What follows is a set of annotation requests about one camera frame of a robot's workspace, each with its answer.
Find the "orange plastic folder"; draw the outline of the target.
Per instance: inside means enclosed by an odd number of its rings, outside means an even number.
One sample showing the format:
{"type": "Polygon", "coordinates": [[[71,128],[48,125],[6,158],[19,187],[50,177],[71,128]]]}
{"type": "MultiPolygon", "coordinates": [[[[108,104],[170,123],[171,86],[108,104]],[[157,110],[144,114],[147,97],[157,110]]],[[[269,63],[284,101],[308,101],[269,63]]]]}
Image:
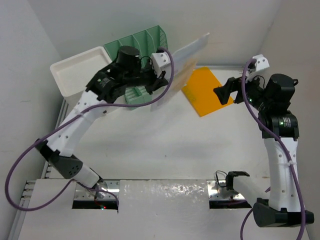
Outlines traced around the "orange plastic folder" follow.
{"type": "Polygon", "coordinates": [[[233,98],[228,98],[227,104],[222,105],[213,89],[222,84],[208,67],[193,71],[186,85],[181,89],[199,117],[233,104],[233,98]]]}

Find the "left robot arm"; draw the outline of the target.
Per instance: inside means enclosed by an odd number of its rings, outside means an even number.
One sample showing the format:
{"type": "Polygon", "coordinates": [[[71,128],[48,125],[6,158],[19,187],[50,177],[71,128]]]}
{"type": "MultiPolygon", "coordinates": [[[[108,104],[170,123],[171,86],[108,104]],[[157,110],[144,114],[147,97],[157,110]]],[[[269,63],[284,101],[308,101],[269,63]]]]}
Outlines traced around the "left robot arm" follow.
{"type": "Polygon", "coordinates": [[[163,86],[169,87],[173,79],[165,78],[168,64],[173,64],[173,58],[164,47],[151,54],[146,66],[142,66],[137,48],[120,47],[115,60],[94,74],[62,124],[52,135],[39,140],[35,148],[65,179],[95,188],[102,178],[74,155],[76,146],[109,107],[122,106],[116,100],[127,88],[145,87],[147,93],[152,94],[163,86]]]}

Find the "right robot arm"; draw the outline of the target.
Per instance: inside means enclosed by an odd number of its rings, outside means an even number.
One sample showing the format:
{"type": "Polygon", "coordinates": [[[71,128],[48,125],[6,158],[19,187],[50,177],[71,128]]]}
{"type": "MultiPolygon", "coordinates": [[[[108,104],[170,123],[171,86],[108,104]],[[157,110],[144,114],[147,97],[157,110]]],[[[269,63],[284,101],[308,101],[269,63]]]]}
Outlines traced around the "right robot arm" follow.
{"type": "Polygon", "coordinates": [[[258,111],[253,118],[267,150],[270,195],[262,196],[254,189],[253,181],[245,171],[230,171],[225,187],[229,191],[242,191],[259,227],[304,228],[313,224],[315,217],[303,203],[296,158],[299,125],[296,116],[288,110],[299,81],[280,73],[273,74],[266,87],[260,86],[260,80],[259,75],[252,79],[231,77],[213,91],[222,105],[228,102],[231,93],[236,92],[234,103],[245,103],[249,111],[258,111]]]}

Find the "clear document sleeve with paper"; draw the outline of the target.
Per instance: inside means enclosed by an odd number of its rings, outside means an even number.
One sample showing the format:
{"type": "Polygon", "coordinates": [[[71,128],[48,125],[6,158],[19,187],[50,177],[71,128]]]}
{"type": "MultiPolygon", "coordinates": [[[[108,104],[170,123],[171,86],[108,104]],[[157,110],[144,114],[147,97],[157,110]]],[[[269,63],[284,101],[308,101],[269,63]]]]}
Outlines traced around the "clear document sleeve with paper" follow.
{"type": "MultiPolygon", "coordinates": [[[[186,63],[187,60],[189,60],[191,58],[197,58],[197,63],[198,63],[203,49],[208,44],[209,35],[210,35],[209,33],[204,34],[203,36],[201,36],[197,40],[180,48],[179,50],[177,50],[176,52],[174,52],[172,54],[172,58],[173,58],[172,62],[174,64],[174,75],[178,72],[178,70],[180,70],[182,68],[182,66],[186,63]]],[[[171,74],[165,75],[165,78],[168,81],[170,80],[170,77],[171,77],[171,74]]],[[[159,110],[160,108],[162,108],[166,103],[168,103],[172,99],[171,98],[169,101],[165,102],[164,96],[160,100],[158,100],[157,102],[151,104],[150,110],[152,112],[159,110]]]]}

